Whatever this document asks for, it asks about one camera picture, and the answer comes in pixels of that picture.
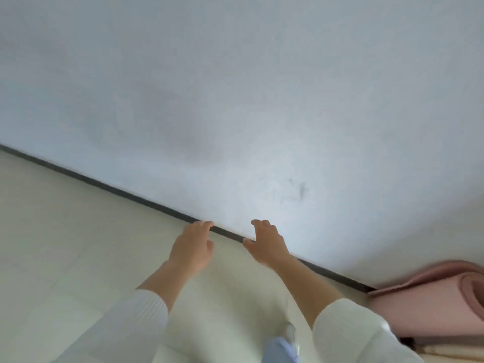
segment person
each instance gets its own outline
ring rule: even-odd
[[[401,345],[386,321],[345,299],[287,250],[268,220],[252,220],[256,240],[244,247],[259,263],[282,279],[313,331],[315,347],[325,363],[422,362]],[[214,253],[208,240],[213,222],[187,225],[170,256],[133,295],[114,305],[54,363],[150,363],[160,333],[185,283],[205,268]],[[298,348],[291,324],[265,348],[263,363],[297,363]]]

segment light blue pants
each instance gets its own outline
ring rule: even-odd
[[[278,336],[267,342],[262,363],[300,363],[300,360],[285,338]]]

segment hand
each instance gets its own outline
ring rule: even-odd
[[[208,239],[213,222],[194,222],[183,229],[170,252],[168,262],[193,276],[208,265],[214,254],[214,243]]]
[[[258,219],[250,223],[256,230],[256,241],[245,238],[244,247],[257,262],[274,270],[280,262],[291,257],[275,225],[270,225],[268,220]]]

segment floor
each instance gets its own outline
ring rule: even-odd
[[[184,222],[0,152],[0,361],[49,362],[163,262]],[[311,331],[283,283],[233,240],[181,293],[155,362],[244,362],[286,320]],[[331,282],[349,298],[365,296]]]

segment white sleeve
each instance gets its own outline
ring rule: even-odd
[[[313,339],[325,363],[421,363],[400,344],[383,317],[349,299],[339,299],[316,318]]]
[[[168,321],[163,300],[148,290],[114,305],[53,363],[151,363]]]

